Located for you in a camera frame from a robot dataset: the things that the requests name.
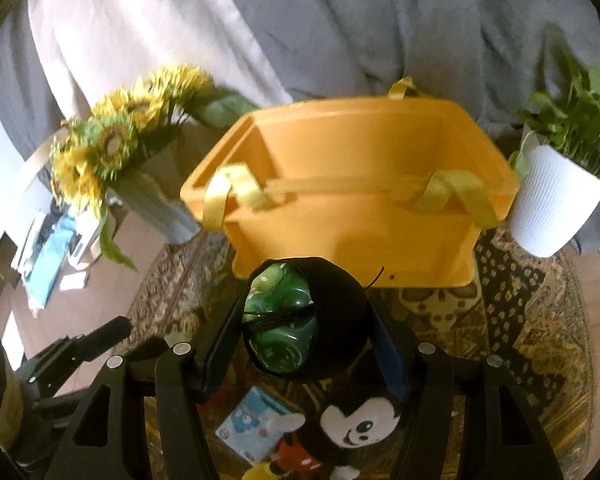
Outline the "green black plush toy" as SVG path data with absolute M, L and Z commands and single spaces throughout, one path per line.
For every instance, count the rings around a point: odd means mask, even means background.
M 266 374 L 288 382 L 332 378 L 379 336 L 363 285 L 326 259 L 268 259 L 248 278 L 242 339 Z

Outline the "blue white cartoon pouch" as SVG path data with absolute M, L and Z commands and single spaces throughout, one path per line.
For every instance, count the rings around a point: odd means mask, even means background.
M 270 420 L 290 413 L 292 409 L 277 396 L 253 386 L 215 430 L 215 435 L 250 465 L 257 465 L 275 450 L 284 434 L 273 430 Z

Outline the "Mickey Mouse plush toy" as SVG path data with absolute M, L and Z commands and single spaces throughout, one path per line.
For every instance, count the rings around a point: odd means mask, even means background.
M 388 396 L 370 396 L 355 404 L 332 403 L 317 418 L 276 415 L 268 424 L 283 437 L 268 460 L 252 466 L 245 479 L 355 479 L 350 454 L 387 439 L 401 411 Z

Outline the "blue cloth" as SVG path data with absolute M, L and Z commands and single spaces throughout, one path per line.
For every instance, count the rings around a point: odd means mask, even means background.
M 45 309 L 74 234 L 76 219 L 64 214 L 54 225 L 53 231 L 38 252 L 32 270 L 26 275 L 24 289 L 28 308 L 33 314 Z

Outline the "patterned oriental rug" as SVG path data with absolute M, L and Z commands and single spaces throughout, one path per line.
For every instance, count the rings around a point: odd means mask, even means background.
M 166 245 L 145 274 L 127 314 L 128 353 L 151 337 L 193 336 L 239 285 L 234 250 L 221 233 Z M 475 248 L 477 275 L 460 288 L 374 288 L 370 299 L 416 336 L 451 356 L 500 356 L 554 448 L 567 479 L 584 477 L 595 411 L 588 310 L 565 252 L 547 259 L 521 249 L 502 228 Z

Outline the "grey ribbed vase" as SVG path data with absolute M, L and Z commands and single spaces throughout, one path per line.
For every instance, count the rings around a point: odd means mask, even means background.
M 179 198 L 169 198 L 146 172 L 132 169 L 115 180 L 112 189 L 134 214 L 161 234 L 167 243 L 187 243 L 200 225 Z

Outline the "orange plastic crate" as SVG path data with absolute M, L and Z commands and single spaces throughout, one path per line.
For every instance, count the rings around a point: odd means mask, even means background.
M 364 284 L 443 288 L 472 280 L 478 237 L 518 188 L 459 105 L 403 78 L 386 96 L 245 114 L 181 196 L 233 245 L 238 278 L 268 259 L 321 257 Z

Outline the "white ribbed plant pot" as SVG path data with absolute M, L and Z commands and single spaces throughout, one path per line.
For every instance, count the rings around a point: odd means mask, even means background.
M 522 150 L 529 171 L 507 218 L 516 243 L 536 258 L 561 250 L 600 203 L 600 178 L 532 134 Z

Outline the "sunflower bouquet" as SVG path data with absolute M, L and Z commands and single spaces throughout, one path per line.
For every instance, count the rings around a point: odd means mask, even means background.
M 87 211 L 98 221 L 98 241 L 110 261 L 135 270 L 114 241 L 108 191 L 157 155 L 183 131 L 188 120 L 227 130 L 258 108 L 238 91 L 216 84 L 199 66 L 161 66 L 105 94 L 85 119 L 60 124 L 50 146 L 50 184 L 56 202 Z

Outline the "green leafy plant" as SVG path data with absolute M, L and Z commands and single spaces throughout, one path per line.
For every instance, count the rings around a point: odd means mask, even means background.
M 562 58 L 569 74 L 566 98 L 555 102 L 548 92 L 535 91 L 518 110 L 526 132 L 509 165 L 521 181 L 531 169 L 532 140 L 600 179 L 600 69 L 583 67 L 568 51 Z

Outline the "grey curtain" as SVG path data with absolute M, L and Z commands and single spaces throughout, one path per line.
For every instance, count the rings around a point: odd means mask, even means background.
M 410 76 L 509 141 L 536 90 L 568 90 L 562 52 L 600 68 L 591 0 L 233 0 L 291 100 L 383 94 Z M 28 0 L 0 26 L 0 128 L 29 156 L 66 119 L 43 73 Z

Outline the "beige curtain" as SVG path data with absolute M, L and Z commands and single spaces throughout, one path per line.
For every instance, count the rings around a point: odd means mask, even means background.
M 259 106 L 291 97 L 233 0 L 28 0 L 43 73 L 65 118 L 161 66 L 199 66 Z

